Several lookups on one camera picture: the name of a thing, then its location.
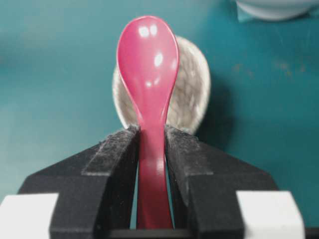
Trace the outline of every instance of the teal table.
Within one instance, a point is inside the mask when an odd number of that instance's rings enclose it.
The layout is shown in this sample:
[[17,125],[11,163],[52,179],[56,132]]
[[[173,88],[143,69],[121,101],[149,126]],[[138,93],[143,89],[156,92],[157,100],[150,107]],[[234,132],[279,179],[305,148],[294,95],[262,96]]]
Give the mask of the teal table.
[[117,40],[145,14],[207,58],[212,92],[198,137],[270,172],[306,225],[319,226],[319,19],[239,23],[226,0],[2,1],[0,201],[121,128]]

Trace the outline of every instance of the spoon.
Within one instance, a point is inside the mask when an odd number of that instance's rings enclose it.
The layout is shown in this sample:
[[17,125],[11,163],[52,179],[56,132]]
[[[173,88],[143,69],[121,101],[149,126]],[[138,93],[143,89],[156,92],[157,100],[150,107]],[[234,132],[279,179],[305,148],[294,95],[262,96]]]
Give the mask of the spoon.
[[123,30],[117,64],[141,127],[138,229],[172,228],[165,177],[164,125],[178,63],[175,36],[162,19],[142,16]]

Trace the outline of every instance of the ceramic spoon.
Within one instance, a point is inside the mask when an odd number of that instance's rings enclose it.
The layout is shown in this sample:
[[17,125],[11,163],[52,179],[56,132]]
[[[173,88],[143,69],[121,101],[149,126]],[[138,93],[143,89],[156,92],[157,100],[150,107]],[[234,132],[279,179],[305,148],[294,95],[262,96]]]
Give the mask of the ceramic spoon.
[[174,34],[160,18],[142,16],[122,32],[117,63],[141,127],[139,229],[172,228],[164,157],[164,124],[178,72]]

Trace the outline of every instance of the plastic spoon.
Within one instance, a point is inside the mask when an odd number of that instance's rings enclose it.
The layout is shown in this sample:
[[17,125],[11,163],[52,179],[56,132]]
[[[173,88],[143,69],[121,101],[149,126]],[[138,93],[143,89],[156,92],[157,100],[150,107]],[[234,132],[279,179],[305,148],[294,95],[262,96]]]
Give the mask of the plastic spoon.
[[142,16],[123,30],[117,63],[141,127],[137,228],[172,228],[164,124],[178,72],[178,46],[160,18]]

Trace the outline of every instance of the black foam pad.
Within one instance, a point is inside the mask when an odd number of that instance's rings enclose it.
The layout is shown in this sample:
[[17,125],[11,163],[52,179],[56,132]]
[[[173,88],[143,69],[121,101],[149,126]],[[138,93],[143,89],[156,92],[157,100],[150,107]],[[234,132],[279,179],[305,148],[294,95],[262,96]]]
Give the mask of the black foam pad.
[[171,126],[165,128],[165,151],[175,225],[198,238],[242,239],[236,190],[278,189],[265,171]]
[[19,194],[59,193],[51,239],[93,239],[129,228],[138,149],[139,128],[131,126],[28,176]]

